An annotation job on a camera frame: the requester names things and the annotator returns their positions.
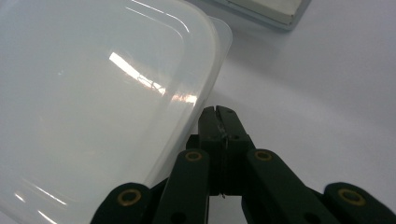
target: white table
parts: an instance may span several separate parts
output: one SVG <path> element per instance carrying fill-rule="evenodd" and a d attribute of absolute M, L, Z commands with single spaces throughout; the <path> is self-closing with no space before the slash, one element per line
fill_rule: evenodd
<path fill-rule="evenodd" d="M 206 104 L 235 110 L 308 187 L 348 182 L 396 212 L 396 1 L 312 0 L 290 33 L 190 1 L 233 30 Z M 211 198 L 209 223 L 246 223 L 240 198 Z"/>

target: plastic lid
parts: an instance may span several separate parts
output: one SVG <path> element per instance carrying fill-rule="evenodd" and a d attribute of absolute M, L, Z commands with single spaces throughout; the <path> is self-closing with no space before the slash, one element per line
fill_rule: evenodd
<path fill-rule="evenodd" d="M 176 0 L 0 0 L 0 208 L 90 223 L 170 171 L 231 44 Z"/>

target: black mechanical linkage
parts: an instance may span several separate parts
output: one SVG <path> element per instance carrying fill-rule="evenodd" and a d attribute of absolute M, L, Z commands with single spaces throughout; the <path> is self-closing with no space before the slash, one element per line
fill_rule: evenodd
<path fill-rule="evenodd" d="M 152 189 L 124 184 L 110 192 L 92 224 L 205 224 L 209 195 L 242 196 L 249 224 L 396 224 L 365 190 L 306 187 L 274 152 L 256 149 L 236 113 L 208 107 L 168 179 Z"/>

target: white plastic container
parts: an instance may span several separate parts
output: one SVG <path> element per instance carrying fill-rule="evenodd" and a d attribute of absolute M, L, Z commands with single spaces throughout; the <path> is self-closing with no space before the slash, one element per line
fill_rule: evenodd
<path fill-rule="evenodd" d="M 166 178 L 231 39 L 183 1 L 0 0 L 1 211 L 90 223 Z"/>

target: brass screw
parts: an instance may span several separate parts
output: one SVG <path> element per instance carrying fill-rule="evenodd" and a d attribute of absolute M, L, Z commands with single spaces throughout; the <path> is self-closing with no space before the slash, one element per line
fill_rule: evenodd
<path fill-rule="evenodd" d="M 192 151 L 186 154 L 186 160 L 188 161 L 200 161 L 202 154 L 196 151 Z"/>
<path fill-rule="evenodd" d="M 366 204 L 366 200 L 363 198 L 363 196 L 351 189 L 339 189 L 338 195 L 347 203 L 356 206 L 364 206 Z"/>
<path fill-rule="evenodd" d="M 137 189 L 126 189 L 117 198 L 120 205 L 127 207 L 136 204 L 142 198 L 142 193 Z"/>
<path fill-rule="evenodd" d="M 266 152 L 266 151 L 256 151 L 254 153 L 254 156 L 259 161 L 270 161 L 272 159 L 271 153 Z"/>

